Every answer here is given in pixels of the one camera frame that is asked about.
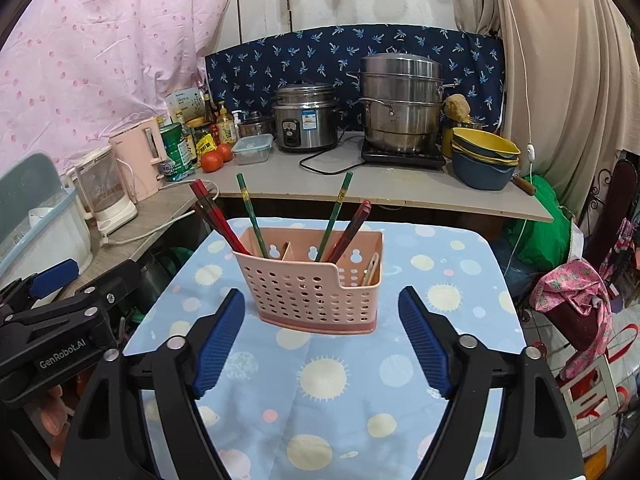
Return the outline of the left hand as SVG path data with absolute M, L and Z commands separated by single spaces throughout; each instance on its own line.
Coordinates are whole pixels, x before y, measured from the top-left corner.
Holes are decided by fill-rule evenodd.
M 68 430 L 70 430 L 67 406 L 62 395 L 62 387 L 56 385 L 47 391 L 40 402 L 40 422 L 44 430 L 53 438 L 51 458 L 56 466 L 61 465 Z

